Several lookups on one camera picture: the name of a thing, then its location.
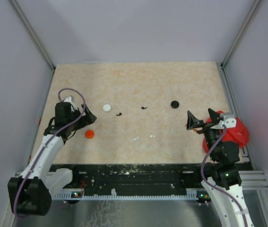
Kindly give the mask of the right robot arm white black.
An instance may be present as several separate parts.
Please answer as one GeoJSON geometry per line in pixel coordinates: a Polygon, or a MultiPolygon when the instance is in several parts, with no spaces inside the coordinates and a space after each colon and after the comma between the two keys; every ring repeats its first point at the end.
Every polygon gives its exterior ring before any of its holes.
{"type": "Polygon", "coordinates": [[[236,163],[240,149],[250,140],[248,129],[233,113],[208,109],[207,121],[187,112],[187,130],[204,136],[206,155],[197,166],[194,182],[204,187],[223,227],[252,227],[254,224],[243,196],[242,180],[236,163]]]}

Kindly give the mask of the orange earbud charging case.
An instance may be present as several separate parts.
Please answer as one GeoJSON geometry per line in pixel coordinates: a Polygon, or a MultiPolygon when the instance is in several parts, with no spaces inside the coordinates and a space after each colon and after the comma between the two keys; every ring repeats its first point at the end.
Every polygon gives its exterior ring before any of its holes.
{"type": "Polygon", "coordinates": [[[87,131],[85,132],[85,137],[86,137],[87,139],[91,139],[91,138],[93,138],[93,137],[94,137],[94,131],[93,131],[93,130],[87,130],[87,131]]]}

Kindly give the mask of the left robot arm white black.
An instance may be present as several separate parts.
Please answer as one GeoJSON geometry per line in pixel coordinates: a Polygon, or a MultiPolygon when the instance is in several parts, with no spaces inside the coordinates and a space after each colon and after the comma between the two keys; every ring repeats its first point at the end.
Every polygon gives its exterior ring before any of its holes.
{"type": "Polygon", "coordinates": [[[25,170],[8,182],[9,200],[13,214],[18,218],[48,213],[52,197],[63,187],[74,188],[81,176],[74,167],[61,167],[48,177],[54,159],[78,130],[93,124],[96,116],[82,104],[82,111],[72,101],[61,101],[55,106],[55,115],[44,131],[41,145],[25,170]]]}

